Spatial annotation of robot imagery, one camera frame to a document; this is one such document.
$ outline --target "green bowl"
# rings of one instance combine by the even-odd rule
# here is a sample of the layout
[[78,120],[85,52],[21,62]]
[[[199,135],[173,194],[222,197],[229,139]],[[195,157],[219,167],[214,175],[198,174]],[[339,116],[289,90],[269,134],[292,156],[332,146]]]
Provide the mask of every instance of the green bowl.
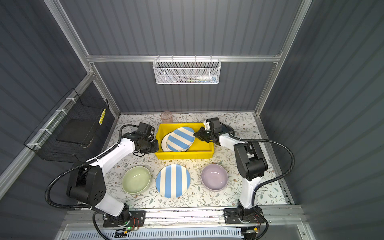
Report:
[[122,188],[129,194],[140,194],[149,187],[151,174],[148,169],[136,166],[128,170],[122,178]]

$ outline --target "blue and white striped plate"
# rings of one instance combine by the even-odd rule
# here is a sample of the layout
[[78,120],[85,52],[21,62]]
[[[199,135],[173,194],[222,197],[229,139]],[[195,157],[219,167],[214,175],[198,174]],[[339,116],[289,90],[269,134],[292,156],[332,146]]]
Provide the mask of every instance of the blue and white striped plate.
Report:
[[175,198],[183,195],[191,183],[188,170],[181,165],[164,167],[156,178],[156,188],[162,196]]
[[190,127],[179,127],[169,135],[167,148],[171,152],[181,152],[188,149],[195,140],[194,133],[195,131]]

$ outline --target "white mesh basket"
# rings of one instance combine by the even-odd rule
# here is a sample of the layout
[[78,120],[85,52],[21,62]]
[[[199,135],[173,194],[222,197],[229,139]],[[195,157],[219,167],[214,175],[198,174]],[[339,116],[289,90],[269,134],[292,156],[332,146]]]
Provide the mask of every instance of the white mesh basket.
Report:
[[216,84],[219,82],[221,62],[208,61],[153,61],[158,84]]

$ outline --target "yellow bin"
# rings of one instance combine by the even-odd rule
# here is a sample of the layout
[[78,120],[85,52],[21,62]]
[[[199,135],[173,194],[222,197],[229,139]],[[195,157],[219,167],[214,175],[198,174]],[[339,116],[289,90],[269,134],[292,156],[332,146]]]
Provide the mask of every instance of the yellow bin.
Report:
[[156,139],[159,141],[159,151],[156,152],[158,159],[202,159],[212,158],[214,154],[214,144],[206,143],[195,138],[193,144],[187,152],[164,152],[161,149],[161,141],[170,132],[179,127],[190,127],[197,132],[200,127],[204,127],[202,123],[162,123],[159,126],[159,131],[156,134]]

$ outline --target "leaf pattern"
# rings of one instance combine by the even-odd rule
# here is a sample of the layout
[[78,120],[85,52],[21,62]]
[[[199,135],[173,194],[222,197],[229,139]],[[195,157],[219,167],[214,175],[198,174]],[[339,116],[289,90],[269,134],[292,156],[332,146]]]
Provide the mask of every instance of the leaf pattern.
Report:
[[[252,113],[212,113],[212,114],[174,114],[174,122],[203,122],[207,118],[218,117],[221,122],[234,128],[236,136],[243,138],[260,138],[259,130]],[[132,114],[120,115],[114,129],[108,147],[116,143],[119,129],[124,124],[148,123],[155,127],[155,134],[161,124],[159,114]],[[123,134],[130,132],[126,127]],[[268,170],[264,173],[262,181],[272,179],[276,176],[263,143],[261,149],[268,163]],[[191,184],[185,194],[178,198],[169,199],[159,194],[156,189],[156,177],[159,171],[169,164],[180,164],[186,167],[191,175]],[[201,170],[208,164],[218,163],[228,172],[228,185],[220,192],[211,192],[201,183]],[[144,166],[152,174],[148,191],[139,195],[130,195],[121,187],[121,180],[128,169],[134,166]],[[218,145],[215,145],[215,153],[212,159],[174,159],[159,160],[154,153],[143,157],[129,154],[118,162],[104,177],[108,193],[122,202],[126,202],[130,208],[166,208],[166,207],[207,207],[207,206],[234,206],[240,197],[242,189],[242,178],[236,167],[234,153]],[[286,204],[282,190],[278,182],[273,182],[261,187],[257,191],[257,204]]]

